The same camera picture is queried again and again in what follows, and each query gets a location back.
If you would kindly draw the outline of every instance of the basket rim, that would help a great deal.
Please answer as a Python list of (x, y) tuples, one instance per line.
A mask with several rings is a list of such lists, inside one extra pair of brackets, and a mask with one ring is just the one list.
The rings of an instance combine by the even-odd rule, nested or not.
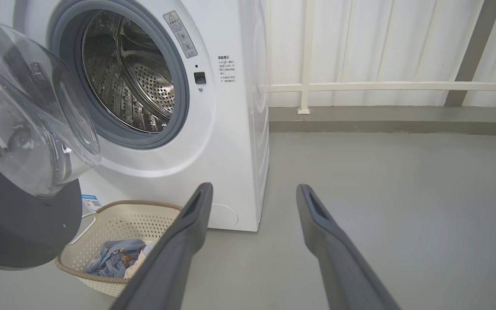
[[(173, 204), (166, 204), (165, 202), (148, 201), (148, 200), (118, 200), (118, 201), (110, 202), (110, 204), (102, 206), (101, 208), (99, 208), (99, 210), (96, 210), (95, 213), (100, 214), (104, 210), (107, 210), (108, 208), (118, 206), (118, 205), (157, 206), (157, 207), (171, 208), (171, 209), (175, 209), (175, 210), (178, 210), (179, 212), (181, 212), (181, 208), (179, 206), (173, 205)], [(128, 284), (131, 280), (130, 278), (103, 277), (103, 276), (98, 276), (98, 275), (92, 275), (91, 273), (85, 273), (83, 271), (72, 269), (68, 266), (63, 265), (63, 263), (61, 261), (61, 256), (62, 256), (62, 251), (55, 258), (55, 265), (60, 270), (64, 271), (65, 273), (69, 273), (75, 277), (80, 277), (80, 278), (91, 280), (91, 281), (97, 281), (97, 282), (103, 282), (103, 283), (109, 283), (109, 284)]]

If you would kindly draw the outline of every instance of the beige cloth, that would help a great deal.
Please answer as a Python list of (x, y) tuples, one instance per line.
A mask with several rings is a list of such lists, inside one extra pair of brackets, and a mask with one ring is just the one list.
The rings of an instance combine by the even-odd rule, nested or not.
[(124, 275), (124, 279), (133, 277), (135, 275), (135, 272), (141, 267), (145, 259), (146, 259), (146, 255), (143, 251), (141, 251), (139, 253), (139, 257), (137, 258), (137, 261), (132, 266), (126, 269), (126, 275)]

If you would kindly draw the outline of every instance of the laundry basket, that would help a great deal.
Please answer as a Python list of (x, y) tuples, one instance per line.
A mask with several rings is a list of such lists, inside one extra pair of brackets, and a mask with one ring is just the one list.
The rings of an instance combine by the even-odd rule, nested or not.
[(158, 241), (180, 212), (179, 206), (161, 202), (122, 200), (108, 204), (82, 217), (94, 220), (65, 247), (55, 259), (55, 265), (95, 290), (117, 297), (130, 279), (91, 275), (84, 273), (84, 268), (99, 255), (106, 241), (135, 238), (145, 243)]

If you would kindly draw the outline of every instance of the clothes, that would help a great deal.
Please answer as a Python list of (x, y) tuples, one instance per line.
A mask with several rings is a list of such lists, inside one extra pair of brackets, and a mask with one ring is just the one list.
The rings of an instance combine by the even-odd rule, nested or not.
[(124, 277), (126, 269), (137, 261), (145, 243), (139, 239), (107, 241), (84, 272), (105, 277)]
[(124, 278), (130, 278), (135, 275), (135, 273), (139, 270), (141, 265), (144, 263), (146, 256), (154, 249), (154, 246), (157, 244), (157, 242), (151, 242), (149, 243), (141, 253), (139, 253), (139, 258), (137, 261), (133, 264), (132, 267), (129, 267), (126, 269), (126, 274), (124, 275)]

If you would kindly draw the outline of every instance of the warning label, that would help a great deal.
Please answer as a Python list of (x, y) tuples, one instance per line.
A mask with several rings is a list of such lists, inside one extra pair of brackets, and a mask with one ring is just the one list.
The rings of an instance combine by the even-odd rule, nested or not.
[(217, 56), (219, 60), (219, 79), (222, 83), (234, 83), (235, 78), (235, 61), (229, 56)]
[(189, 33), (183, 26), (181, 19), (175, 11), (168, 12), (164, 14), (164, 19), (167, 22), (167, 25), (170, 26), (171, 31), (174, 32), (175, 37), (181, 44), (181, 48), (183, 48), (183, 53), (185, 53), (185, 57), (191, 58), (198, 53), (196, 52), (195, 45), (192, 43), (191, 37), (189, 37)]
[(85, 203), (85, 206), (87, 206), (87, 208), (91, 211), (91, 212), (95, 212), (96, 210), (98, 210), (101, 206), (101, 203), (99, 202), (99, 200), (97, 199), (97, 197), (93, 196), (93, 195), (82, 195), (81, 196), (81, 199), (83, 200), (83, 202)]

